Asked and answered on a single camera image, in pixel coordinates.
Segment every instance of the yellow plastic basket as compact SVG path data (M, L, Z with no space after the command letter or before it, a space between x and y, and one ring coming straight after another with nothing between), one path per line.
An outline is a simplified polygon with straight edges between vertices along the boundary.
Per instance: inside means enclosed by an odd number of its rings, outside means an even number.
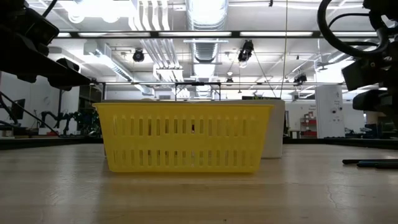
M271 105L96 103L113 172L254 172Z

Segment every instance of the wooden table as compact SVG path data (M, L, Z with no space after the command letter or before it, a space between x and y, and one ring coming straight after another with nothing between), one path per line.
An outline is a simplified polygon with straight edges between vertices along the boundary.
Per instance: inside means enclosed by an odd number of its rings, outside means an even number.
M288 145L248 174L115 174L102 145L0 151L0 223L398 223L398 151Z

